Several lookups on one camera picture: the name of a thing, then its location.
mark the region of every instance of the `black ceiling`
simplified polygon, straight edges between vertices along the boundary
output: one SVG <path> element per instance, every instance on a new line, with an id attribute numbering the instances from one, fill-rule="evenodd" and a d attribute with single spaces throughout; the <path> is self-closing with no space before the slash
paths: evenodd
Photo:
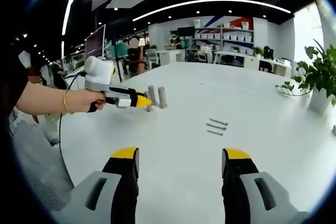
<path id="1" fill-rule="evenodd" d="M 160 13 L 151 15 L 137 22 L 132 22 L 131 19 L 148 13 L 150 11 L 159 9 L 161 7 L 172 4 L 182 3 L 192 0 L 146 0 L 132 9 L 120 9 L 114 11 L 106 9 L 105 5 L 99 7 L 95 12 L 91 12 L 91 0 L 74 0 L 69 16 L 67 33 L 61 36 L 62 24 L 68 0 L 39 0 L 28 12 L 24 13 L 24 8 L 17 8 L 18 14 L 18 28 L 14 36 L 27 33 L 27 38 L 20 37 L 17 44 L 21 44 L 30 52 L 32 56 L 32 64 L 40 66 L 44 61 L 39 51 L 44 50 L 44 54 L 50 59 L 55 60 L 61 56 L 61 41 L 65 41 L 66 54 L 71 52 L 70 46 L 78 45 L 84 42 L 84 39 L 95 30 L 94 15 L 97 20 L 103 24 L 110 24 L 119 19 L 126 19 L 129 22 L 124 23 L 118 27 L 108 26 L 107 36 L 111 36 L 115 32 L 119 37 L 121 35 L 130 34 L 133 28 L 137 30 L 145 29 L 147 22 L 153 23 L 168 21 L 168 16 L 172 19 L 191 17 L 191 16 L 206 16 L 206 15 L 233 15 L 233 16 L 248 16 L 248 17 L 262 17 L 267 15 L 270 22 L 281 24 L 290 19 L 292 14 L 287 14 L 279 10 L 268 7 L 263 7 L 253 4 L 233 3 L 233 2 L 216 2 L 216 3 L 200 3 L 187 6 L 181 6 L 162 11 Z M 292 12 L 311 3 L 313 0 L 254 0 L 274 4 Z M 26 7 L 29 0 L 18 0 L 19 7 Z"/>

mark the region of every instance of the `led strip light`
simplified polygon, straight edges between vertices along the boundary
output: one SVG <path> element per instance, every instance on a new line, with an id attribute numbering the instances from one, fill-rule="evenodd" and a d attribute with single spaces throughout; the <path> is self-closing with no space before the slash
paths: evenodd
<path id="1" fill-rule="evenodd" d="M 163 11 L 163 10 L 168 10 L 168 9 L 175 8 L 175 7 L 179 7 L 179 6 L 183 6 L 183 5 L 198 4 L 198 3 L 206 3 L 206 2 L 241 2 L 241 3 L 248 3 L 248 4 L 263 5 L 263 6 L 267 6 L 267 7 L 270 7 L 270 8 L 274 8 L 274 9 L 283 11 L 283 12 L 285 12 L 285 13 L 291 13 L 291 11 L 286 10 L 286 9 L 284 9 L 284 8 L 281 8 L 281 7 L 279 7 L 279 6 L 270 5 L 270 4 L 266 4 L 266 3 L 263 3 L 263 2 L 259 2 L 259 1 L 252 1 L 252 0 L 194 0 L 194 1 L 188 1 L 188 2 L 179 3 L 179 4 L 175 4 L 175 5 L 170 5 L 170 6 L 167 6 L 167 7 L 163 7 L 163 8 L 154 10 L 154 11 L 152 11 L 152 12 L 150 12 L 150 13 L 146 13 L 146 14 L 144 14 L 144 15 L 141 15 L 141 16 L 139 16 L 139 17 L 133 19 L 133 21 L 137 21 L 137 20 L 139 20 L 139 19 L 141 19 L 141 18 L 150 16 L 150 15 L 152 15 L 152 14 L 161 12 L 161 11 Z"/>

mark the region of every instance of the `bangle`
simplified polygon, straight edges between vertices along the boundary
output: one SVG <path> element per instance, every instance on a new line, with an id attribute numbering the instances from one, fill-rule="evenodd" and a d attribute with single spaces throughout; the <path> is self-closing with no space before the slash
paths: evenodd
<path id="1" fill-rule="evenodd" d="M 67 107 L 67 103 L 65 102 L 65 97 L 66 97 L 66 95 L 67 95 L 67 92 L 68 92 L 68 90 L 65 90 L 65 91 L 64 91 L 64 95 L 63 95 L 63 103 L 64 103 L 64 107 L 65 107 L 66 112 L 69 112 L 68 107 Z"/>

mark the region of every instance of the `black cable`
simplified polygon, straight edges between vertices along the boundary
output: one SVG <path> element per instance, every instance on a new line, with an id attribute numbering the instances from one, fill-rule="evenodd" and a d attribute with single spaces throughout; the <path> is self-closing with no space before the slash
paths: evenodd
<path id="1" fill-rule="evenodd" d="M 82 75 L 82 72 L 79 72 L 78 74 L 75 75 L 74 79 L 73 79 L 72 82 L 70 83 L 70 85 L 69 85 L 69 87 L 68 87 L 67 90 L 70 90 L 70 88 L 71 88 L 73 82 L 76 80 L 76 78 L 77 78 L 79 75 Z M 61 157 L 62 157 L 62 160 L 63 160 L 63 164 L 64 164 L 64 167 L 65 167 L 65 170 L 66 170 L 66 172 L 67 172 L 67 174 L 68 174 L 68 176 L 69 176 L 69 178 L 70 178 L 70 181 L 71 181 L 73 187 L 75 187 L 74 183 L 73 183 L 72 180 L 71 180 L 70 174 L 69 174 L 69 172 L 68 172 L 68 168 L 67 168 L 67 166 L 66 166 L 66 164 L 65 164 L 65 161 L 64 161 L 64 158 L 63 158 L 63 154 L 62 154 L 62 149 L 61 149 L 61 123 L 62 123 L 62 116 L 63 116 L 63 113 L 61 113 L 61 115 L 60 115 L 60 118 L 59 118 L 59 126 L 58 126 L 58 138 L 59 138 L 59 143 L 58 143 L 58 144 L 59 144 L 59 151 L 60 151 L 60 153 L 61 153 Z"/>

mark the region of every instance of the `metal cylinder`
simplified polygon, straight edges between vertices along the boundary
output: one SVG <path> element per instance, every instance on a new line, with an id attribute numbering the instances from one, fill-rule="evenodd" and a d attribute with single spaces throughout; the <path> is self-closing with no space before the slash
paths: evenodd
<path id="1" fill-rule="evenodd" d="M 159 87 L 159 101 L 160 108 L 165 109 L 167 107 L 166 94 L 164 92 L 164 87 Z"/>
<path id="2" fill-rule="evenodd" d="M 149 99 L 151 99 L 152 101 L 152 105 L 153 106 L 156 106 L 157 105 L 157 102 L 155 100 L 155 89 L 154 89 L 154 85 L 150 85 L 148 86 L 148 91 L 149 91 Z"/>
<path id="3" fill-rule="evenodd" d="M 149 96 L 149 92 L 148 92 L 148 91 L 145 91 L 144 93 L 145 93 L 145 95 L 147 96 L 147 98 L 149 98 L 149 97 L 148 97 L 148 96 Z M 152 110 L 153 110 L 152 105 L 148 105 L 148 106 L 147 106 L 147 111 L 148 111 L 148 112 L 151 112 Z"/>

